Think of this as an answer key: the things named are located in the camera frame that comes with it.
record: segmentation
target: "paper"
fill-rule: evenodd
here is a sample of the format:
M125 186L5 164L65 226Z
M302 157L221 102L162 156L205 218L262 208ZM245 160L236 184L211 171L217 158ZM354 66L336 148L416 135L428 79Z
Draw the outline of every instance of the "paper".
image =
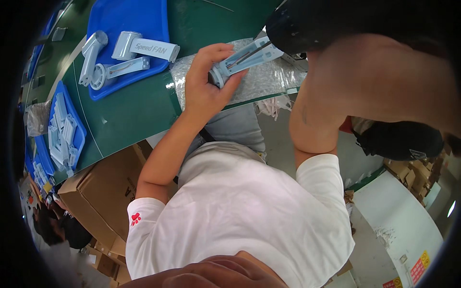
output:
M96 255L89 255L92 264L96 264Z

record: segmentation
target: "plastic bag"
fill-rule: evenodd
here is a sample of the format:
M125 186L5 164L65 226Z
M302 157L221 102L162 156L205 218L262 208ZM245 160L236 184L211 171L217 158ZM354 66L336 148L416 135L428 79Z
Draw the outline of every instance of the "plastic bag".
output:
M274 117L274 121L277 121L278 112L280 108L291 111L291 100L288 95L281 95L265 100L261 100L255 103L258 106L259 114L264 113L268 116Z
M51 103L52 99L26 108L27 134L29 136L36 137L48 133Z
M253 41L252 38L247 38L232 41L230 44L234 45L234 51L239 51ZM186 74L192 65L194 57L195 54L179 58L174 64L170 65L177 99L183 111L186 106ZM290 88L301 86L306 75L307 73L297 70L282 58L253 66L242 79L228 105L253 100L262 96L286 93Z

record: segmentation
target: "bubble wrap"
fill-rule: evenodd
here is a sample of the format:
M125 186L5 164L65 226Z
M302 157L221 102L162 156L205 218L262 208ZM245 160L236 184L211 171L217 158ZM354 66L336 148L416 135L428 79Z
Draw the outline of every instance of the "bubble wrap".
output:
M253 39L247 38L230 42L230 44L234 45L234 51L239 51L251 42ZM170 65L177 99L183 111L186 103L184 93L186 74L194 57L195 54L186 56ZM281 58L251 67L229 101L229 105L271 94L285 93L287 89L301 86L306 74Z

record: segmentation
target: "red sticker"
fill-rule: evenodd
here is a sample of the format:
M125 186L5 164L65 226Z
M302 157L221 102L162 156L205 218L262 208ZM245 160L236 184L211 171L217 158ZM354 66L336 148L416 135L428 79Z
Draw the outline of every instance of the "red sticker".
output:
M413 280L413 284L416 284L418 280L423 276L423 273L425 271L423 262L421 261L421 258L416 262L412 270L410 271L411 275L411 280Z
M133 220L131 221L131 225L134 226L135 224L138 224L139 220L141 220L141 215L139 213L133 214L131 219Z

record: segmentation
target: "wire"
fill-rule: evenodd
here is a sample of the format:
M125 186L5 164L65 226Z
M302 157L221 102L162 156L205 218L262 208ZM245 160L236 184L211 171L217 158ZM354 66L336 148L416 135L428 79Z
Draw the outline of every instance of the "wire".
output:
M123 67L123 68L120 68L120 69L117 69L117 70L114 70L114 71L109 71L109 74L112 74L112 73L114 73L114 72L118 72L118 71L121 71L121 70L123 70L123 69L126 69L126 68L130 67L131 65L133 65L133 63L130 63L130 64L128 64L127 66L125 66L125 67Z
M241 56L239 59L235 60L235 62L233 62L232 64L227 65L226 68L227 68L227 69L230 69L230 68L234 67L240 59L244 58L244 57L247 56L248 54L250 54L250 52L246 52L246 53L245 53L243 56Z
M221 5L219 5L219 4L213 3L213 2L211 2L211 1L207 1L207 0L202 0L202 1L203 1L203 2L206 2L206 3L210 3L210 4L213 4L213 5L216 5L216 6L219 6L219 7L221 7L221 8L226 9L226 10L229 10L229 11L231 11L231 12L235 12L234 10L231 10L231 9L226 8L226 7L224 7L224 6L221 6Z

